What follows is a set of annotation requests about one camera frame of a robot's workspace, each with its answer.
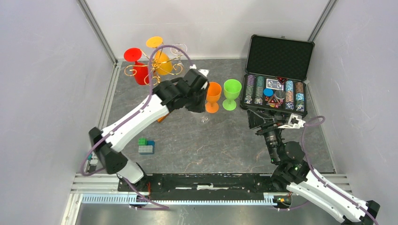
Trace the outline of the orange plastic wine glass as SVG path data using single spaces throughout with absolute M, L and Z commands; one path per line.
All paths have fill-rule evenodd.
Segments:
M 205 109 L 208 113 L 216 113 L 219 110 L 217 101 L 220 99 L 222 93 L 222 87 L 219 83 L 210 82 L 207 90 L 207 97 L 205 103 Z

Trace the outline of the green plastic wine glass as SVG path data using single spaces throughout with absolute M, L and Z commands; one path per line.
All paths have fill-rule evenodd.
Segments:
M 236 99 L 240 95 L 242 84 L 236 79 L 228 79 L 224 82 L 223 88 L 226 99 L 223 101 L 222 106 L 227 111 L 233 111 L 237 106 Z

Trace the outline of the red plastic wine glass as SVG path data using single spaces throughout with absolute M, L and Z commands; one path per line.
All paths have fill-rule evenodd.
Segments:
M 149 85 L 148 65 L 138 61 L 142 56 L 143 51 L 139 48 L 127 49 L 123 57 L 127 62 L 133 62 L 133 64 L 124 69 L 124 74 L 133 77 L 138 85 Z

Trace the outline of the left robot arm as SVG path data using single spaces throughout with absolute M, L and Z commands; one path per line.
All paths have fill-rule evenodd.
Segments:
M 183 77 L 160 82 L 144 101 L 117 122 L 89 131 L 93 153 L 108 174 L 127 179 L 132 188 L 142 191 L 147 177 L 138 163 L 128 159 L 122 150 L 141 131 L 167 114 L 185 108 L 194 113 L 205 111 L 209 70 L 190 68 Z

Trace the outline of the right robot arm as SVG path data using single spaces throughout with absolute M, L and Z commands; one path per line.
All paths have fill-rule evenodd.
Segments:
M 321 125 L 324 116 L 304 121 L 301 115 L 292 113 L 289 118 L 267 115 L 253 109 L 247 110 L 250 129 L 263 136 L 271 163 L 277 168 L 271 175 L 271 186 L 276 191 L 296 193 L 329 213 L 343 225 L 376 225 L 380 204 L 364 201 L 329 181 L 310 163 L 306 155 L 305 138 L 300 142 L 284 142 L 284 129 L 302 129 Z

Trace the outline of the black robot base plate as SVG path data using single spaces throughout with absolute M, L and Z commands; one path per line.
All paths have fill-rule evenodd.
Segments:
M 136 189 L 152 201 L 261 200 L 266 193 L 288 199 L 293 196 L 277 187 L 267 173 L 153 173 L 133 187 L 122 176 L 117 178 L 119 192 Z

